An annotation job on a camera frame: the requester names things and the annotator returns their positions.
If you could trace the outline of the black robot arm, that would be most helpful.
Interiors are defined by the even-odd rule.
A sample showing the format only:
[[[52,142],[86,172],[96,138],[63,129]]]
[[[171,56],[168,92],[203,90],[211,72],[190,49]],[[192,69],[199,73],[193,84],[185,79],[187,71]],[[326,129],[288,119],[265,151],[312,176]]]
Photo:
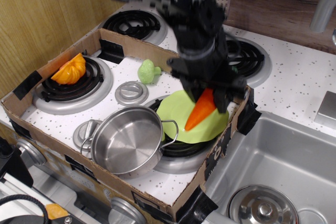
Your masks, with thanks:
[[[167,61],[193,102],[211,89],[219,112],[246,95],[246,80],[229,65],[225,13],[215,0],[140,0],[155,7],[172,28],[179,56]]]

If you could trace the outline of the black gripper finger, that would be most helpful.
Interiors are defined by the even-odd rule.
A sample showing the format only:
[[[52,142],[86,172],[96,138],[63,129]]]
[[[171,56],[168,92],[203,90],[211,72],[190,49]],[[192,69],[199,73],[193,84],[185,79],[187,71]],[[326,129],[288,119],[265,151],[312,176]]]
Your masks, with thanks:
[[[235,99],[244,98],[244,89],[216,88],[213,91],[214,103],[219,113],[225,113],[228,105]]]
[[[201,95],[203,94],[205,88],[207,87],[207,82],[186,75],[180,75],[180,81],[183,86],[183,89],[193,102],[197,102]]]

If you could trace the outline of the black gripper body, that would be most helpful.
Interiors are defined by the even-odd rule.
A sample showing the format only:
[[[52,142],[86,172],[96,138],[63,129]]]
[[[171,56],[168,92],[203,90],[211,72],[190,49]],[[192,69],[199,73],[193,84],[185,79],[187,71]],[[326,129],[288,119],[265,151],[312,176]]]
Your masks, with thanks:
[[[167,65],[172,68],[171,74],[180,79],[180,75],[196,77],[207,82],[207,88],[244,89],[246,92],[246,80],[241,77],[228,61],[228,46],[225,42],[219,42],[204,54],[189,51],[180,53],[178,58],[171,58]]]

